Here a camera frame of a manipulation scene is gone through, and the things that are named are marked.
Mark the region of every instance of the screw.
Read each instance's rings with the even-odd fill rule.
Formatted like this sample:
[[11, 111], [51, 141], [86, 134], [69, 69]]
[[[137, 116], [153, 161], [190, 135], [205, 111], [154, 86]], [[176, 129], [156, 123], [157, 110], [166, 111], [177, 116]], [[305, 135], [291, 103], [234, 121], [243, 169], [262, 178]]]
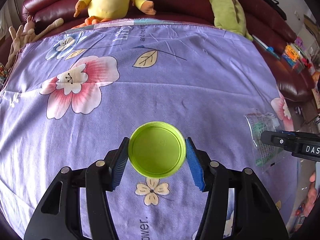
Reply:
[[249, 168], [245, 168], [245, 169], [244, 169], [244, 172], [245, 172], [246, 174], [248, 174], [248, 175], [251, 175], [251, 174], [252, 174], [252, 170], [249, 169]]
[[106, 164], [106, 163], [105, 163], [104, 161], [102, 161], [102, 160], [96, 162], [96, 166], [97, 166], [97, 167], [102, 167], [102, 166], [105, 165], [105, 164]]
[[210, 166], [214, 167], [214, 168], [217, 168], [219, 166], [219, 163], [216, 162], [216, 161], [212, 161], [212, 162], [210, 162]]
[[69, 167], [63, 167], [61, 169], [61, 173], [65, 174], [65, 173], [68, 173], [70, 171]]

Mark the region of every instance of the sofa backrest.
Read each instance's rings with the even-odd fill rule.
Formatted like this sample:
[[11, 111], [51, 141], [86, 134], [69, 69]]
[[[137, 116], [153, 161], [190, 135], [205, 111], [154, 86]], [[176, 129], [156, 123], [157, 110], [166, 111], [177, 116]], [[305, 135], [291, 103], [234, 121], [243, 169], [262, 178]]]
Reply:
[[[36, 23], [36, 31], [45, 29], [57, 18], [62, 17], [65, 23], [74, 19], [75, 4], [78, 0], [25, 0], [21, 20], [25, 22], [28, 15]], [[189, 21], [213, 25], [214, 15], [209, 0], [152, 0], [157, 14], [155, 18]], [[245, 11], [247, 28], [253, 34], [282, 53], [287, 42], [294, 42], [296, 34], [287, 23], [263, 0], [239, 0]], [[127, 17], [136, 18], [138, 10], [130, 8]], [[83, 10], [78, 18], [87, 17]]]

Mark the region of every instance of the floor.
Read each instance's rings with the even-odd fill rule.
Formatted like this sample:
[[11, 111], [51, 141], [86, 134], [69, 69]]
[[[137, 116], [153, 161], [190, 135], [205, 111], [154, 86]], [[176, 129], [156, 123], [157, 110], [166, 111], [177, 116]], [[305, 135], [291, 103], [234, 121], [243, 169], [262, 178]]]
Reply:
[[[296, 131], [319, 133], [319, 128], [313, 122], [306, 124], [302, 115], [296, 114], [293, 108], [289, 108], [294, 129]], [[293, 206], [292, 214], [289, 222], [287, 223], [287, 230], [290, 231], [295, 223], [295, 212], [301, 205], [302, 201], [307, 197], [309, 189], [309, 178], [315, 171], [315, 162], [309, 160], [300, 159], [300, 176], [298, 179], [298, 188], [296, 193], [296, 199]]]

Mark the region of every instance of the yellow leaf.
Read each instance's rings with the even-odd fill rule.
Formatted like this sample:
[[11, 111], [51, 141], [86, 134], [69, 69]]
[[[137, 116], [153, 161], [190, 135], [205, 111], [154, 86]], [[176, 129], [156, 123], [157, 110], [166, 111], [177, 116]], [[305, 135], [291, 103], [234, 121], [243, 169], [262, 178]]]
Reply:
[[157, 50], [151, 50], [146, 53], [143, 53], [137, 61], [133, 64], [134, 67], [151, 67], [153, 66], [158, 57]]
[[70, 58], [73, 58], [73, 57], [76, 57], [76, 56], [78, 56], [79, 54], [81, 54], [82, 52], [84, 52], [84, 51], [86, 51], [86, 50], [87, 50], [87, 49], [78, 49], [78, 50], [70, 53], [69, 56], [68, 56], [65, 60], [70, 59]]
[[279, 200], [279, 201], [276, 203], [276, 207], [277, 207], [278, 211], [281, 209], [281, 200]]

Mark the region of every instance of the blue flower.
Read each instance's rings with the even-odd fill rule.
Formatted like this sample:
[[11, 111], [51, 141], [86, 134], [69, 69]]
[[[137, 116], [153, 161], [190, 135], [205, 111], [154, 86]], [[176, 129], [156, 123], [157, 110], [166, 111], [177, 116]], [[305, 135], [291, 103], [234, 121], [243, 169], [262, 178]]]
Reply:
[[57, 59], [63, 58], [68, 53], [70, 53], [73, 48], [80, 41], [83, 41], [87, 36], [82, 36], [81, 33], [72, 33], [65, 39], [58, 41], [51, 50], [45, 55], [45, 59], [49, 60], [51, 58], [57, 57]]

